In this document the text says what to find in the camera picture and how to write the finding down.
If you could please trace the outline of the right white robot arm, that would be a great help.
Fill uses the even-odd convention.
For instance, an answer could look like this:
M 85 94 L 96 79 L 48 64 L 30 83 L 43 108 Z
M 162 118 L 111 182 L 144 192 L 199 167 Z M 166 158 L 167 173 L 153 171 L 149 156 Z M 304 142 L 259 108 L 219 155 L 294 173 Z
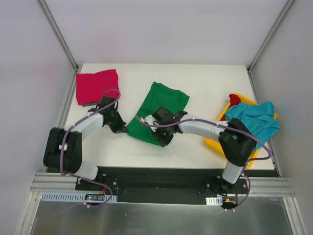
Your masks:
M 252 134 L 239 119 L 210 121 L 185 111 L 173 114 L 159 107 L 144 120 L 153 125 L 152 135 L 162 147 L 171 142 L 175 133 L 194 134 L 219 142 L 227 163 L 221 177 L 210 184 L 211 190 L 226 196 L 237 188 L 240 174 L 256 146 Z

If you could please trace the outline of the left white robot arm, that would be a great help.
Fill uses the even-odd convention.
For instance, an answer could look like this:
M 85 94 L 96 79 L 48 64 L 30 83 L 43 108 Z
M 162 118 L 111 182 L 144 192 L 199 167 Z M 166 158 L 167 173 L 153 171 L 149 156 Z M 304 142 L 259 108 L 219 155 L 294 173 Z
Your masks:
M 83 160 L 83 140 L 103 126 L 117 133 L 127 133 L 126 123 L 118 112 L 118 101 L 104 96 L 95 108 L 69 128 L 54 127 L 50 130 L 43 163 L 48 168 L 61 170 L 63 174 L 74 174 L 87 179 L 92 190 L 103 186 L 103 178 L 98 175 L 99 168 Z

